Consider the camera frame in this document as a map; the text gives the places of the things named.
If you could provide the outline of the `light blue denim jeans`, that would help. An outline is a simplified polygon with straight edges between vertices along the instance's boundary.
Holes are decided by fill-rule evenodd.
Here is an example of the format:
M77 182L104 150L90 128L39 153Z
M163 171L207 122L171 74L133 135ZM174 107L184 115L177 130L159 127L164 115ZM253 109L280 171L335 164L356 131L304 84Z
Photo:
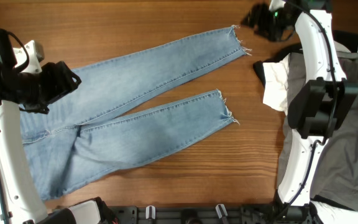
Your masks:
M75 69L81 84L48 114L21 113L21 136L42 200L150 164L235 121L219 90L134 108L246 54L235 27L191 35Z

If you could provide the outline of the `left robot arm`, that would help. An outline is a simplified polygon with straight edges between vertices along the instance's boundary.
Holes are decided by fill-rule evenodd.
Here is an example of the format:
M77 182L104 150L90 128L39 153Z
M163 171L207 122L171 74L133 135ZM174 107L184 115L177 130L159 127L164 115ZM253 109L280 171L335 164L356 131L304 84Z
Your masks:
M16 59L12 32L0 29L0 223L101 223L96 200L48 213L30 174L20 131L20 113L48 106L76 90L81 79L63 62L40 66L43 55L22 47Z

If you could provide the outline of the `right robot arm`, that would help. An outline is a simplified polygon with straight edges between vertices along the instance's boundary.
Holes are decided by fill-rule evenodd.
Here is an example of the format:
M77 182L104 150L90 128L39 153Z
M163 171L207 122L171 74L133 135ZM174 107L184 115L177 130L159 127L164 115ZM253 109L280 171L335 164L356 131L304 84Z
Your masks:
M242 25L272 42L298 34L306 80L291 100L287 119L292 132L288 165L273 202L244 205L244 223L358 223L358 212L310 199L318 160L333 133L341 127L357 94L339 65L331 30L329 1L258 3Z

